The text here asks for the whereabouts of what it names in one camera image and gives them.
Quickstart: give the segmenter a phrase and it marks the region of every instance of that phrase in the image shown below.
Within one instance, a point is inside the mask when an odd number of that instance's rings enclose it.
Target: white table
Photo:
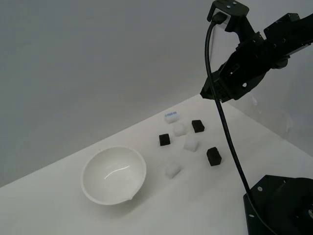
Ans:
[[[243,113],[224,104],[238,156],[250,186],[265,174],[313,178],[313,158]],[[195,153],[183,150],[186,136],[174,137],[164,121],[177,111],[189,133],[201,144]],[[199,95],[0,188],[2,235],[245,235],[244,188],[222,130],[215,103]],[[206,130],[194,134],[191,120]],[[159,134],[172,144],[160,147]],[[147,177],[133,200],[115,206],[97,205],[80,188],[85,162],[112,145],[137,149],[145,158]],[[207,149],[223,157],[211,167]],[[164,167],[179,159],[185,168],[167,179]]]

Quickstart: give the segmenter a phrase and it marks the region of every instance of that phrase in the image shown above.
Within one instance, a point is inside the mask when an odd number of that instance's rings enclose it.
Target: wall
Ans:
[[[211,2],[1,1],[0,186],[199,93]]]
[[[255,31],[263,30],[286,13],[304,18],[313,13],[311,0],[242,0],[250,8],[248,19]],[[212,52],[217,70],[239,43],[236,34],[217,28]],[[231,104],[313,156],[313,46],[291,56],[282,70],[271,70],[251,94]]]

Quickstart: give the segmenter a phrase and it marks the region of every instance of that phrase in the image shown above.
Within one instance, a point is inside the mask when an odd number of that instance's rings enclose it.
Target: foam cube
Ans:
[[[183,136],[187,134],[187,128],[182,123],[174,124],[173,131],[175,136]]]
[[[171,162],[165,167],[165,175],[170,179],[173,179],[180,171],[182,167],[177,162]]]
[[[202,124],[201,120],[193,120],[191,124],[195,130],[195,133],[204,131],[204,125]]]
[[[165,114],[164,115],[164,119],[166,120],[166,122],[168,124],[171,124],[171,123],[173,123],[175,121],[178,121],[179,118],[178,118],[177,112],[172,112],[172,113],[169,113],[169,114]]]
[[[163,134],[158,136],[160,140],[160,145],[165,146],[171,144],[170,135],[169,134]]]
[[[222,161],[222,157],[220,156],[219,151],[217,150],[216,147],[214,148],[210,148],[207,153],[207,158],[210,162],[211,166],[215,166],[215,165],[220,165],[221,161]]]
[[[191,152],[195,152],[197,150],[198,145],[199,140],[192,136],[187,136],[184,149],[189,150]]]

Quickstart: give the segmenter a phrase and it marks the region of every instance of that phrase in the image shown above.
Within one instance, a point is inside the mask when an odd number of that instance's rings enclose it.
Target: black cube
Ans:
[[[169,134],[159,135],[158,138],[159,138],[159,140],[160,140],[160,145],[161,145],[161,146],[171,144]]]
[[[195,133],[204,131],[204,125],[202,124],[201,120],[193,120],[191,124],[195,130]]]
[[[220,165],[221,161],[222,161],[222,157],[220,156],[219,151],[217,150],[216,147],[214,148],[210,148],[207,153],[207,158],[210,162],[211,166],[215,166],[215,165]]]

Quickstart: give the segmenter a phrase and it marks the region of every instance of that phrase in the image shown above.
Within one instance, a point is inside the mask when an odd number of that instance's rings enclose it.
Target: white block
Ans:
[[[184,149],[189,150],[191,152],[195,152],[197,150],[198,145],[199,140],[192,136],[187,136]]]
[[[187,134],[187,128],[182,123],[176,123],[173,126],[175,136],[183,136]]]
[[[182,167],[177,162],[171,162],[165,167],[165,175],[169,178],[174,178],[180,171]]]
[[[169,114],[165,114],[164,115],[164,119],[166,120],[166,122],[168,124],[173,123],[175,121],[178,121],[178,114],[177,114],[177,112],[172,112],[172,113],[169,113]]]

